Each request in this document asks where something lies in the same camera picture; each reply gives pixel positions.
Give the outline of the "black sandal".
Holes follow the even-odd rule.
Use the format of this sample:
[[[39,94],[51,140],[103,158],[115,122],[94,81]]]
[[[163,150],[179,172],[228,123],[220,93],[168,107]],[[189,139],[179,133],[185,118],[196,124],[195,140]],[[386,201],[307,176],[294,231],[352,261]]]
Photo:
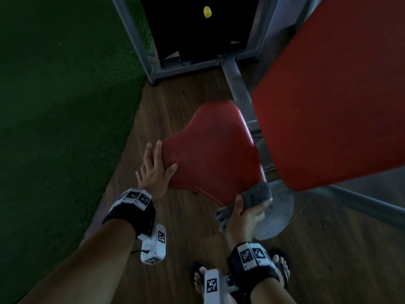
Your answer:
[[[191,265],[191,270],[190,270],[190,281],[191,281],[191,284],[194,286],[194,273],[195,273],[195,271],[197,271],[198,270],[198,268],[200,267],[200,266],[205,266],[205,265],[203,265],[201,262],[199,262],[199,261],[195,261],[195,262],[193,262],[193,264]],[[205,280],[204,280],[204,283],[203,283],[203,286],[204,286],[204,294],[205,294]]]
[[[273,255],[278,254],[279,256],[283,257],[283,258],[286,260],[287,265],[289,264],[289,260],[288,260],[288,257],[286,256],[286,254],[285,254],[283,251],[281,251],[280,249],[276,248],[276,247],[271,248],[271,249],[268,251],[268,254],[269,254],[270,258],[271,258],[271,261],[272,261]]]

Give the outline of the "black weight stack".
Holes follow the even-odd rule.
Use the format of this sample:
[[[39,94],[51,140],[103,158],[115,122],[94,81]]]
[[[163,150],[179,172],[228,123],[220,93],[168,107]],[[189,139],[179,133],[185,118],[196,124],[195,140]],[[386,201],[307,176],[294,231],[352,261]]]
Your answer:
[[[180,61],[215,59],[245,49],[259,0],[141,0],[159,62],[178,52]],[[206,19],[203,8],[212,15]]]

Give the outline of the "grey round metal base plate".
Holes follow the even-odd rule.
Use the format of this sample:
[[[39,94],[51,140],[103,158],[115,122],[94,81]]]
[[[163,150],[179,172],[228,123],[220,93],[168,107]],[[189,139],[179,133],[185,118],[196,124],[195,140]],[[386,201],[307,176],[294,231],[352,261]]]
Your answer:
[[[265,218],[255,229],[255,240],[269,240],[279,235],[290,224],[294,214],[294,194],[281,179],[267,184],[272,203],[265,210]]]

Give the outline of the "red padded backrest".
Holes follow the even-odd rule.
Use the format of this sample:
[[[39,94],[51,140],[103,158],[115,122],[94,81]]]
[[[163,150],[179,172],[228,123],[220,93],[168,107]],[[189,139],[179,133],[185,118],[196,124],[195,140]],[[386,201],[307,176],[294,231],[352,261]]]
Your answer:
[[[323,0],[255,88],[286,186],[405,166],[405,0]]]

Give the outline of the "person's left hand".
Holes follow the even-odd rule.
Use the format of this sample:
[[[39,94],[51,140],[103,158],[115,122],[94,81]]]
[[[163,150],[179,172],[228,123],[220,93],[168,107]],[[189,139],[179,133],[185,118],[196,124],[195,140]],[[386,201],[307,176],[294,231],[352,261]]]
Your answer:
[[[154,149],[154,169],[145,169],[145,153],[143,163],[140,167],[141,184],[138,184],[139,190],[147,191],[154,202],[159,202],[167,193],[169,182],[164,179],[165,168],[162,161],[162,142],[157,141]]]

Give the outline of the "grey metal machine frame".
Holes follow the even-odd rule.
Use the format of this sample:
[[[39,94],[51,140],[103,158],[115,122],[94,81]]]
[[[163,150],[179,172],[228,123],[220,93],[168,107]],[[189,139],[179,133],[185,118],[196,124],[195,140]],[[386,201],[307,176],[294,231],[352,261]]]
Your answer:
[[[215,61],[218,62],[222,67],[228,86],[231,90],[234,100],[230,102],[234,103],[242,113],[246,125],[255,142],[261,159],[262,167],[265,171],[266,183],[268,184],[275,180],[281,179],[281,177],[267,147],[266,140],[256,117],[252,98],[246,88],[239,67],[236,63],[237,57],[241,56],[242,54],[243,53],[237,53],[234,56],[227,56],[224,54],[224,56],[218,57]],[[401,208],[363,194],[355,193],[347,189],[342,189],[337,187],[335,184],[304,191],[319,194],[329,199],[334,199],[341,202],[343,206],[347,208],[353,209],[373,219],[377,219],[378,221],[390,226],[405,230],[405,208]]]

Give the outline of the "person's right hand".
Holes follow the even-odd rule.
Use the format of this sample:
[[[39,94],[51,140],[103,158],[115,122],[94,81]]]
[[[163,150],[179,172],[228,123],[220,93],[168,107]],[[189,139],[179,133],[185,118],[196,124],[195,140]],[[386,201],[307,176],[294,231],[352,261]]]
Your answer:
[[[270,201],[262,202],[254,207],[243,210],[240,217],[235,218],[234,212],[225,230],[225,237],[232,251],[239,244],[251,242],[256,226],[265,218],[265,210],[271,205]]]

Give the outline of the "grey cleaning cloth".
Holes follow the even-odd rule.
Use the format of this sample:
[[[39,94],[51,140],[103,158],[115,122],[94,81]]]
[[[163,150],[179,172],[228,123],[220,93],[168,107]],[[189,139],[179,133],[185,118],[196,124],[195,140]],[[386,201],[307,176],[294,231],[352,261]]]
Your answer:
[[[260,181],[259,183],[253,185],[250,189],[242,192],[240,195],[243,199],[244,210],[254,207],[265,201],[273,201],[271,190],[268,188],[267,183],[264,181]],[[227,224],[234,211],[234,208],[235,202],[231,202],[229,205],[221,207],[215,212],[215,219],[220,223],[220,233],[225,233]]]

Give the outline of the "person's right forearm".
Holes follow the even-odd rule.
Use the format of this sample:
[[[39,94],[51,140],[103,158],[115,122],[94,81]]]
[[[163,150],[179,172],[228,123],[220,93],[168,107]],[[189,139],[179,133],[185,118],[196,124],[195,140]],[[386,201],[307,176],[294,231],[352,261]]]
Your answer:
[[[266,278],[250,293],[251,304],[297,304],[275,278]]]

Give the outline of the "green artificial turf mat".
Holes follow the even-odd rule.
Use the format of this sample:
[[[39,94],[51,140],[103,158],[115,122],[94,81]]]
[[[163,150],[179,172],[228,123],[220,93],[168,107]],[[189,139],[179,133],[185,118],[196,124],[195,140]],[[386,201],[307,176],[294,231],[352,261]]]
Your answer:
[[[0,0],[0,304],[78,247],[144,85],[112,0]]]

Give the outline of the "person's left forearm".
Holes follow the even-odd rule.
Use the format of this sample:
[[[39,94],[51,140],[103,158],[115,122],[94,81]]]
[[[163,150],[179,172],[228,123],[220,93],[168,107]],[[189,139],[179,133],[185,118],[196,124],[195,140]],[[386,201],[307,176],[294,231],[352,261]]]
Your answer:
[[[111,304],[135,239],[127,221],[108,221],[18,304]]]

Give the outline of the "red padded seat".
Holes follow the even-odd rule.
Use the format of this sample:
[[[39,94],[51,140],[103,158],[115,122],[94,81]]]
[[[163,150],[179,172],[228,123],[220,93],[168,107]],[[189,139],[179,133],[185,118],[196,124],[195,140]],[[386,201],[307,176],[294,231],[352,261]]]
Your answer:
[[[178,165],[170,190],[192,191],[222,207],[266,183],[255,142],[230,101],[203,104],[182,131],[162,140],[162,161],[165,168]]]

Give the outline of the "person's right foot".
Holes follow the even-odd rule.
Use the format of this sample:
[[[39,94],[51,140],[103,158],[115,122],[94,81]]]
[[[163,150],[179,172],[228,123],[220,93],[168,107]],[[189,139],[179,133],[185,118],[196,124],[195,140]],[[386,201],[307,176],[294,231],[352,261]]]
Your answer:
[[[279,276],[280,284],[283,288],[287,288],[290,280],[290,271],[286,260],[278,254],[273,255],[273,263],[276,265],[277,275]]]

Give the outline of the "person's foot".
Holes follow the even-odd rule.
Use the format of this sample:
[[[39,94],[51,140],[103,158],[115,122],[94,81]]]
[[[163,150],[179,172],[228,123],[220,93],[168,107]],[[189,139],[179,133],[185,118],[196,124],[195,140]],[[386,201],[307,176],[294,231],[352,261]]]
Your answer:
[[[205,266],[200,266],[197,271],[194,273],[194,286],[195,290],[197,291],[198,294],[202,295],[204,297],[204,275],[206,273],[207,269]]]
[[[286,260],[278,254],[273,255],[273,263],[276,265],[277,275],[279,276],[280,284],[283,288],[287,288],[290,280],[290,271]]]

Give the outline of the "person's left foot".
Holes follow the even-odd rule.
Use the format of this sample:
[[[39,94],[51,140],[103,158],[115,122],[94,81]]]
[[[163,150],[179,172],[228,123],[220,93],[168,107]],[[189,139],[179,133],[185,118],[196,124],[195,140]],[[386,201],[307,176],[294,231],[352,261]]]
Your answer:
[[[197,291],[198,294],[202,295],[204,297],[204,275],[206,273],[207,269],[205,266],[200,266],[197,271],[194,273],[194,286],[195,290]]]

